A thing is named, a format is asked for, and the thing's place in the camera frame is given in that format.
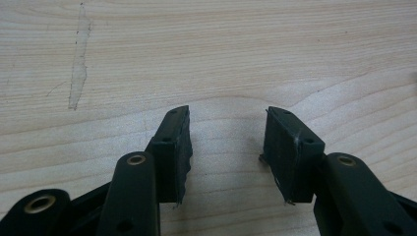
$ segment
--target scratch mark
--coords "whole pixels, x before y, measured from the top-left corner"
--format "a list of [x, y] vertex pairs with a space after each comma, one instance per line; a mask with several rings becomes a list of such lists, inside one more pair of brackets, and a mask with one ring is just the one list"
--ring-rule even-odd
[[49, 96], [55, 89], [57, 89], [58, 87], [64, 85], [65, 83], [67, 83], [67, 82], [63, 82], [63, 83], [59, 84], [58, 86], [54, 87], [46, 96]]
[[68, 104], [69, 109], [77, 109], [77, 104], [83, 92], [84, 82], [87, 78], [85, 55], [90, 32], [91, 20], [86, 16], [85, 5], [81, 3], [77, 28], [76, 49], [73, 62], [73, 75], [71, 78], [71, 91]]

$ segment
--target wood grain surface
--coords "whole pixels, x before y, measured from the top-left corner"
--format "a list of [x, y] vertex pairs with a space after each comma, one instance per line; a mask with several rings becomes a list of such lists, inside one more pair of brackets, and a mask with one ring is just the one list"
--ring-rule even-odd
[[184, 104], [192, 170], [162, 235], [319, 235], [258, 162], [270, 105], [417, 201], [417, 2], [0, 0], [0, 217], [111, 180]]

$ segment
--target wooden table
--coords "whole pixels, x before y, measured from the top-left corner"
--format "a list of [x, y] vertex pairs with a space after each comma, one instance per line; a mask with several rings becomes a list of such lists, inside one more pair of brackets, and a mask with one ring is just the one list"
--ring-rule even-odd
[[416, 1], [0, 1], [0, 211], [75, 198], [188, 104], [184, 204], [162, 235], [319, 235], [258, 162], [291, 110], [417, 201]]

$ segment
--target mounting hole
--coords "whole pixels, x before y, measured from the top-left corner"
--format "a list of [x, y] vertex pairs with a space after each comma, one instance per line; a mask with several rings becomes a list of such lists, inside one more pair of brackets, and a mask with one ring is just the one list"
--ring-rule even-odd
[[55, 196], [43, 195], [32, 201], [25, 206], [26, 213], [39, 213], [50, 208], [56, 202]]
[[314, 142], [313, 139], [304, 139], [304, 142], [307, 144], [312, 144]]
[[344, 165], [347, 166], [355, 166], [356, 165], [356, 161], [350, 157], [347, 156], [340, 156], [337, 158], [338, 161]]
[[127, 162], [130, 165], [138, 165], [138, 164], [144, 163], [146, 160], [147, 158], [142, 155], [134, 155], [134, 156], [129, 157]]
[[124, 232], [128, 232], [132, 230], [133, 227], [134, 227], [134, 224], [132, 220], [124, 219], [117, 224], [117, 231], [124, 233]]
[[394, 235], [401, 235], [402, 234], [402, 229], [398, 225], [396, 225], [392, 222], [384, 221], [383, 226], [391, 234], [394, 234]]

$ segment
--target black plastic part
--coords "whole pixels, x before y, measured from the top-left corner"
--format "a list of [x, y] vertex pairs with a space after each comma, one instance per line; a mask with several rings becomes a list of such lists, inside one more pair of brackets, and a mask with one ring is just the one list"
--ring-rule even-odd
[[166, 113], [146, 151], [155, 159], [158, 201], [181, 204], [193, 155], [188, 106]]
[[337, 209], [337, 205], [328, 189], [328, 184], [323, 174], [317, 174], [314, 178], [316, 201], [314, 215], [322, 236], [338, 236], [343, 226], [343, 220]]
[[117, 161], [96, 235], [159, 235], [154, 168], [144, 151]]
[[391, 193], [396, 201], [402, 206], [402, 208], [407, 212], [407, 214], [414, 220], [417, 224], [417, 203], [402, 197], [396, 193]]
[[325, 143], [291, 112], [268, 109], [264, 161], [288, 203], [313, 199], [313, 168], [322, 161]]
[[343, 221], [340, 235], [417, 234], [416, 223], [361, 159], [332, 153], [321, 167]]
[[67, 192], [40, 190], [18, 201], [0, 222], [0, 235], [63, 235], [71, 221]]
[[68, 235], [95, 234], [109, 187], [107, 183], [71, 201], [75, 222]]

